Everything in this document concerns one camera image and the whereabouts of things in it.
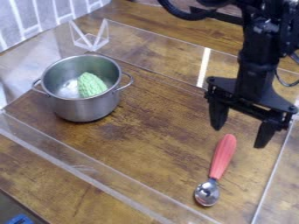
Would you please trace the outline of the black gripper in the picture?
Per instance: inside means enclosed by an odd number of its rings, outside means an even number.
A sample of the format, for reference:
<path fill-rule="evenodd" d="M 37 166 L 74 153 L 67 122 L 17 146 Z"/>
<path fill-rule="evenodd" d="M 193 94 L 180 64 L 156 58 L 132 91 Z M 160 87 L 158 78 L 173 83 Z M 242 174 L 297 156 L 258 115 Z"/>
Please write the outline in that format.
<path fill-rule="evenodd" d="M 252 116 L 261 121 L 253 144 L 257 149 L 266 146 L 276 130 L 288 127 L 297 112 L 296 106 L 272 87 L 277 63 L 277 59 L 261 61 L 240 58 L 234 79 L 217 76 L 206 78 L 208 90 L 204 97 L 209 104 L 210 127 L 220 130 L 229 109 Z"/>

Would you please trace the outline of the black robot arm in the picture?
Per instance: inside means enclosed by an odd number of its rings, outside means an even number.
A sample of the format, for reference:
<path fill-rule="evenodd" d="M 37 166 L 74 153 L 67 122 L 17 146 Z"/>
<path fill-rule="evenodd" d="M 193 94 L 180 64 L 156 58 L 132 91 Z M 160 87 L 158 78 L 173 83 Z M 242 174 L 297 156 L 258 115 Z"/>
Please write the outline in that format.
<path fill-rule="evenodd" d="M 274 91 L 276 68 L 284 56 L 299 63 L 299 1 L 236 0 L 242 17 L 242 48 L 237 77 L 206 78 L 209 125 L 218 130 L 230 109 L 261 121 L 253 146 L 266 146 L 273 134 L 288 128 L 297 107 Z"/>

